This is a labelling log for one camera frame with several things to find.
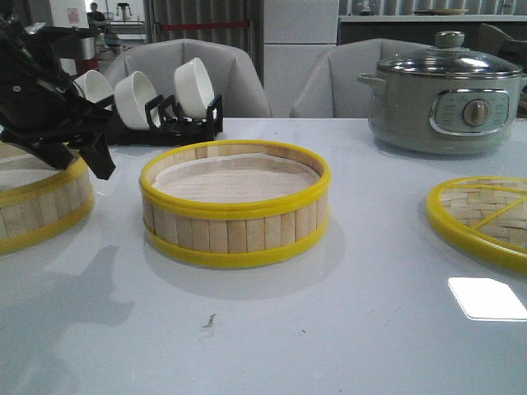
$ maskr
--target white bowl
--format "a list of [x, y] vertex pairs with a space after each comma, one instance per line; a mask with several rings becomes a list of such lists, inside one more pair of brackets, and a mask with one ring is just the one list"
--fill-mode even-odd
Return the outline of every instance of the white bowl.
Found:
[[208, 72], [200, 58], [179, 66], [174, 72], [175, 97], [184, 114], [192, 119], [205, 119], [207, 107], [214, 99]]
[[79, 94], [86, 100], [97, 103], [114, 94], [112, 85], [96, 70], [88, 70], [75, 80]]
[[[133, 72], [115, 86], [115, 106], [119, 117], [130, 129], [148, 130], [145, 104], [157, 97], [156, 88], [143, 72]], [[161, 121], [157, 108], [151, 111], [152, 122], [159, 126]]]

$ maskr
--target pot lid knob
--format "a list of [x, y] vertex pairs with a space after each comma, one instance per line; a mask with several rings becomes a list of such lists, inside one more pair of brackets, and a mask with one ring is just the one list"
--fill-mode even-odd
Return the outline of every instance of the pot lid knob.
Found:
[[436, 33], [436, 47], [439, 49], [456, 49], [463, 45], [464, 33], [462, 31], [440, 31]]

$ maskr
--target yellow plastic rim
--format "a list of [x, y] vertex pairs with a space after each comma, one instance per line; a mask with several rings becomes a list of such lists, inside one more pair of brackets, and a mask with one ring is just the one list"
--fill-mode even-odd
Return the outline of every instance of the yellow plastic rim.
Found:
[[[481, 179], [503, 179], [527, 183], [527, 179], [506, 178], [499, 176], [472, 177], [446, 181], [433, 188], [428, 195], [427, 218], [437, 233], [457, 247], [464, 249], [469, 253], [472, 253], [473, 255], [491, 263], [495, 263], [518, 272], [527, 273], [527, 249], [479, 232], [478, 227], [480, 227], [481, 224], [475, 227], [462, 224], [441, 205], [441, 196], [446, 189], [471, 188], [475, 185], [460, 183], [467, 183]], [[479, 188], [485, 188], [485, 186], [482, 186], [481, 184], [477, 184], [477, 186]], [[527, 191], [525, 190], [511, 188], [501, 189], [523, 195], [522, 198], [511, 203], [509, 206], [515, 206], [527, 201]], [[484, 222], [489, 222], [492, 218], [501, 214], [503, 211], [504, 210], [497, 211], [496, 215], [489, 216]]]
[[[247, 203], [210, 203], [195, 202], [192, 200], [174, 197], [152, 187], [148, 182], [147, 174], [152, 166], [168, 156], [177, 155], [184, 151], [195, 150], [199, 147], [212, 145], [263, 145], [287, 148], [292, 151], [299, 151], [318, 161], [323, 166], [323, 174], [320, 178], [308, 188], [291, 195], [268, 199], [259, 202]], [[312, 202], [317, 201], [323, 196], [329, 187], [331, 175], [329, 166], [324, 158], [312, 151], [306, 150], [301, 146], [295, 146], [284, 142], [268, 142], [264, 140], [225, 140], [214, 142], [202, 142], [190, 146], [182, 146], [161, 154], [146, 164], [143, 168], [140, 178], [143, 196], [154, 206], [163, 210], [174, 212], [181, 216], [193, 218], [206, 218], [211, 220], [243, 220], [250, 218], [260, 218], [264, 216], [276, 216], [285, 212], [295, 211], [299, 208], [309, 206]]]
[[305, 252], [322, 238], [327, 230], [328, 220], [326, 218], [317, 230], [293, 244], [277, 249], [265, 249], [251, 253], [209, 253], [193, 249], [184, 249], [160, 239], [148, 228], [147, 237], [160, 251], [182, 261], [216, 268], [248, 268], [279, 263]]
[[[52, 192], [64, 184], [69, 184], [79, 179], [87, 171], [88, 166], [86, 162], [82, 158], [77, 158], [67, 169], [46, 179], [41, 179], [18, 188], [8, 189], [7, 191], [1, 191], [0, 209]], [[91, 211], [93, 206], [93, 192], [90, 192], [87, 200], [81, 206], [55, 222], [41, 226], [23, 235], [0, 240], [0, 254], [12, 253], [19, 249], [29, 247], [30, 245], [38, 244], [46, 239], [51, 239], [78, 223]]]

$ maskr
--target electric pot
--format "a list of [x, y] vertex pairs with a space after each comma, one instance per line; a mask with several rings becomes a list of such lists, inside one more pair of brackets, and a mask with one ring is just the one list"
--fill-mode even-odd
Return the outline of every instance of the electric pot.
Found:
[[358, 81], [373, 90], [369, 124], [381, 140], [413, 151], [475, 154], [511, 135], [527, 74], [514, 63], [461, 47], [442, 31], [436, 46], [380, 60]]

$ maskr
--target glossy table surface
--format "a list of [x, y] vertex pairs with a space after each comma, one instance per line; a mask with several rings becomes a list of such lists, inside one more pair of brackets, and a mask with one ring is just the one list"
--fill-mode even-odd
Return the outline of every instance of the glossy table surface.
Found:
[[527, 122], [470, 157], [386, 146], [364, 119], [224, 130], [328, 161], [324, 238], [254, 269], [176, 262], [146, 241], [138, 187], [166, 149], [112, 148], [85, 220], [0, 257], [0, 393], [525, 394], [527, 276], [447, 244], [425, 201], [448, 179], [527, 177]]

